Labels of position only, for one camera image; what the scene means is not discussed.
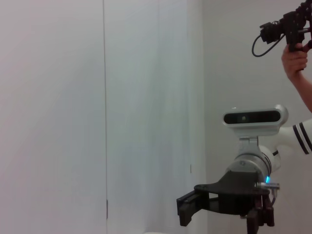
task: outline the camera rig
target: camera rig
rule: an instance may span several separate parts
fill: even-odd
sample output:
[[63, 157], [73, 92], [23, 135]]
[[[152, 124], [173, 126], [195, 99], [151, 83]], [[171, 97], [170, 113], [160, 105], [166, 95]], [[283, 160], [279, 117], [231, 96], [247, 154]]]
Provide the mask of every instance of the camera rig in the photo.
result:
[[[304, 28], [306, 23], [309, 22], [310, 26]], [[279, 21], [268, 22], [260, 26], [260, 35], [253, 43], [252, 53], [255, 57], [261, 57], [272, 50], [282, 39], [286, 36], [286, 42], [289, 45], [289, 51], [295, 52], [297, 49], [295, 45], [302, 43], [305, 39], [305, 33], [311, 33], [312, 26], [312, 0], [307, 0], [301, 3], [301, 5], [295, 10], [291, 11], [283, 16]], [[254, 45], [259, 38], [262, 38], [263, 42], [270, 44], [276, 42], [269, 50], [261, 55], [254, 53]], [[309, 41], [308, 47], [312, 48], [312, 41]]]

